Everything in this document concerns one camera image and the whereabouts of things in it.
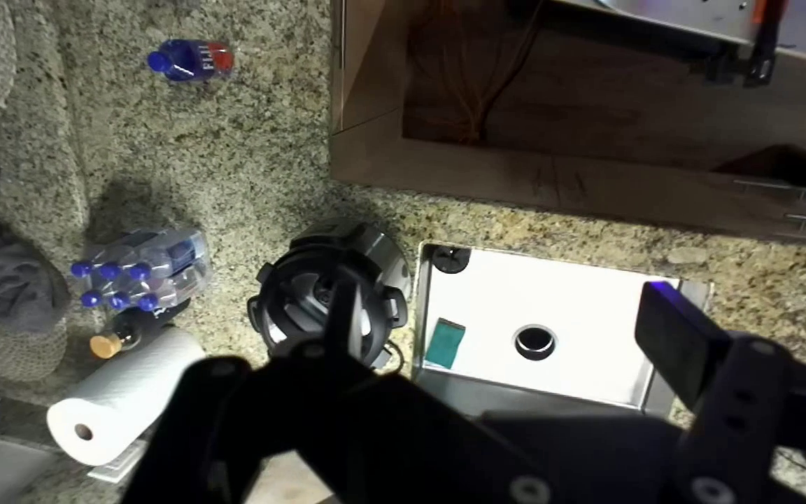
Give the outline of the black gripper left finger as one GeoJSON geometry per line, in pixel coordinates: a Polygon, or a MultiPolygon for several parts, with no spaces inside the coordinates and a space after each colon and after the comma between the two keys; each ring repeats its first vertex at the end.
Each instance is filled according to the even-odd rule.
{"type": "Polygon", "coordinates": [[[340,504],[551,504],[554,486],[512,444],[350,357],[357,309],[340,281],[321,337],[259,369],[232,357],[188,368],[119,504],[242,504],[286,451],[340,504]]]}

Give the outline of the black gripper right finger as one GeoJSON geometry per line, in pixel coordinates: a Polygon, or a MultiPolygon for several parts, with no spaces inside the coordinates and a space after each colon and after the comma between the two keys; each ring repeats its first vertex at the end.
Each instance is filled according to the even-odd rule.
{"type": "Polygon", "coordinates": [[[773,479],[778,448],[806,459],[806,365],[782,346],[728,334],[669,284],[641,290],[634,346],[693,416],[669,493],[683,504],[798,504],[773,479]]]}

